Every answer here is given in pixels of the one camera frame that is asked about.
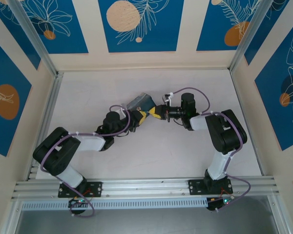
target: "gray floor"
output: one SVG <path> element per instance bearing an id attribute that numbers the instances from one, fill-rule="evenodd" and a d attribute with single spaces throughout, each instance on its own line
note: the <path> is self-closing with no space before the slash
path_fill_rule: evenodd
<path id="1" fill-rule="evenodd" d="M 101 210 L 94 218 L 69 212 L 22 212 L 17 234 L 275 234 L 265 197 L 246 197 L 219 213 L 205 208 Z"/>

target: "cream wall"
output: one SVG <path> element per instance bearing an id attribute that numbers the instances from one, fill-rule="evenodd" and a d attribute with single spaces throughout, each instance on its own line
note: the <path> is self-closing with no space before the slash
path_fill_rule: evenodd
<path id="1" fill-rule="evenodd" d="M 110 54 L 97 0 L 73 0 L 89 54 L 50 55 L 59 71 L 119 68 L 228 67 L 234 50 L 197 52 L 210 0 L 185 0 L 176 52 Z"/>
<path id="2" fill-rule="evenodd" d="M 31 162 L 53 77 L 41 63 L 36 70 L 0 20 L 0 46 L 32 84 L 7 157 L 0 155 L 0 225 L 15 182 L 24 180 Z"/>
<path id="3" fill-rule="evenodd" d="M 292 27 L 293 0 L 290 0 L 250 66 L 243 59 L 233 72 L 233 80 L 264 171 L 274 175 L 293 221 L 293 146 L 281 151 L 254 82 Z"/>

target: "white floor panel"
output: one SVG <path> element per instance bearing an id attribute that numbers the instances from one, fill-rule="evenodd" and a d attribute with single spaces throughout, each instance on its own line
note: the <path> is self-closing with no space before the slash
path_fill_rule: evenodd
<path id="1" fill-rule="evenodd" d="M 162 95 L 184 87 L 195 87 L 209 97 L 211 110 L 232 109 L 246 129 L 242 111 L 228 70 L 121 70 L 66 72 L 51 120 L 49 133 L 62 126 L 70 132 L 93 132 L 109 106 L 128 103 L 145 92 L 157 105 Z M 194 90 L 197 111 L 207 107 Z M 181 94 L 172 104 L 180 105 Z M 78 152 L 71 163 L 86 178 L 167 178 L 204 176 L 213 157 L 208 130 L 188 131 L 173 121 L 149 116 L 135 133 L 116 137 L 105 152 Z M 250 137 L 232 160 L 233 176 L 261 175 Z M 37 179 L 51 176 L 38 171 Z"/>

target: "yellow object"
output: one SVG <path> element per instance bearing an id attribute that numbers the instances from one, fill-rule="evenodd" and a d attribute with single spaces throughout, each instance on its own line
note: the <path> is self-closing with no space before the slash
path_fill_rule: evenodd
<path id="1" fill-rule="evenodd" d="M 142 123 L 143 123 L 143 121 L 146 119 L 146 117 L 147 117 L 147 114 L 146 114 L 146 112 L 144 112 L 144 111 L 139 111 L 141 114 L 142 114 L 142 119 L 140 120 L 140 122 L 139 122 L 139 125 L 141 125 Z"/>
<path id="2" fill-rule="evenodd" d="M 149 114 L 152 115 L 152 116 L 155 117 L 155 118 L 162 119 L 160 115 L 158 115 L 158 114 L 155 113 L 155 108 L 156 108 L 156 107 L 153 107 L 153 108 L 149 111 Z"/>

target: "mounting plate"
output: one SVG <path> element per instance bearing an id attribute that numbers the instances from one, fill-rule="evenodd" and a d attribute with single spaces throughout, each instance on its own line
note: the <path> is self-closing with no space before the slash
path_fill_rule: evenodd
<path id="1" fill-rule="evenodd" d="M 85 192 L 90 190 L 88 193 L 84 194 L 85 197 L 101 197 L 102 193 L 102 182 L 87 182 L 85 186 Z M 77 196 L 75 192 L 70 190 L 64 184 L 60 185 L 58 197 L 59 198 L 73 198 Z"/>
<path id="2" fill-rule="evenodd" d="M 209 191 L 203 179 L 191 179 L 188 181 L 190 195 L 217 195 L 221 194 L 221 188 L 226 190 L 229 194 L 233 193 L 230 179 L 226 179 L 221 186 L 214 186 Z"/>

